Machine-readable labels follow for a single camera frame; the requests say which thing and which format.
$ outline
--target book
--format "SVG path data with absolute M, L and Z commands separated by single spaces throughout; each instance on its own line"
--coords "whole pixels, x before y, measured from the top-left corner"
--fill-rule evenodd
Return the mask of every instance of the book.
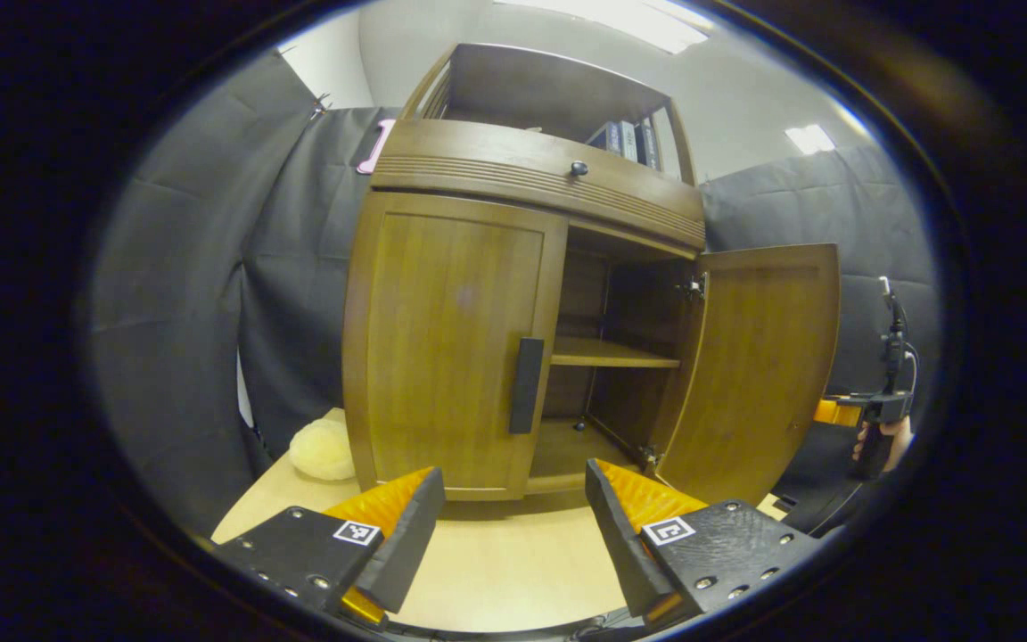
M 624 158 L 632 161 L 637 159 L 637 126 L 626 120 L 620 121 L 620 147 L 624 151 Z
M 637 157 L 656 172 L 660 171 L 659 147 L 656 147 L 656 131 L 652 129 L 652 119 L 644 118 L 637 125 Z
M 612 152 L 616 155 L 623 153 L 620 146 L 620 123 L 615 121 L 606 122 L 596 134 L 592 135 L 585 145 L 597 147 L 599 150 Z

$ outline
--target yellow sponge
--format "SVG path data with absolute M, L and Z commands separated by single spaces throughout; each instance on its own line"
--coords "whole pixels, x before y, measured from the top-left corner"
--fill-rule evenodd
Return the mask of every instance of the yellow sponge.
M 354 477 L 347 426 L 335 419 L 316 419 L 303 426 L 288 448 L 296 469 L 305 476 L 338 481 Z

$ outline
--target decorative grooves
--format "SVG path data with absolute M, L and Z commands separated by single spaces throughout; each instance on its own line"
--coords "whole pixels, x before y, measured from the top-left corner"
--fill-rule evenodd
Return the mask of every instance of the decorative grooves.
M 595 206 L 610 207 L 612 211 L 636 217 L 649 224 L 656 224 L 668 230 L 684 234 L 702 247 L 705 243 L 705 224 L 696 220 L 685 219 L 670 209 L 655 206 L 648 200 L 637 196 L 612 190 L 608 187 L 595 186 L 581 180 L 571 180 L 567 175 L 550 174 L 530 169 L 521 165 L 502 164 L 476 159 L 444 159 L 433 157 L 381 157 L 375 167 L 379 179 L 395 176 L 400 179 L 413 179 L 415 176 L 441 176 L 448 179 L 468 179 L 477 182 L 492 183 L 498 186 L 516 187 L 518 190 L 538 191 L 563 196 L 574 200 L 573 209 L 582 211 L 582 203 Z

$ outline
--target ceiling light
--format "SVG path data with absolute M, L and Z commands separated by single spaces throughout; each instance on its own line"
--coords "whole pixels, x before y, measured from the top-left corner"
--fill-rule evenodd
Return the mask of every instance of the ceiling light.
M 799 151 L 804 154 L 814 154 L 814 152 L 830 152 L 835 148 L 835 143 L 831 142 L 830 136 L 819 125 L 795 126 L 787 129 L 787 138 L 799 147 Z
M 708 40 L 697 26 L 710 24 L 680 5 L 661 0 L 494 0 L 546 11 L 567 13 L 627 33 L 668 51 L 680 53 L 688 45 Z

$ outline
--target cabinet door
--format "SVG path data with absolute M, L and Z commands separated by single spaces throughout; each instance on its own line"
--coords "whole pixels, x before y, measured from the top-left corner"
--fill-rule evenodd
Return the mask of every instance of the cabinet door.
M 566 234 L 563 217 L 526 209 L 368 194 L 343 317 L 343 398 L 363 488 L 442 466 L 451 499 L 524 495 Z M 511 435 L 524 337 L 544 350 L 529 435 Z
M 656 477 L 709 503 L 758 504 L 807 433 L 839 334 L 835 244 L 699 257 L 705 303 Z

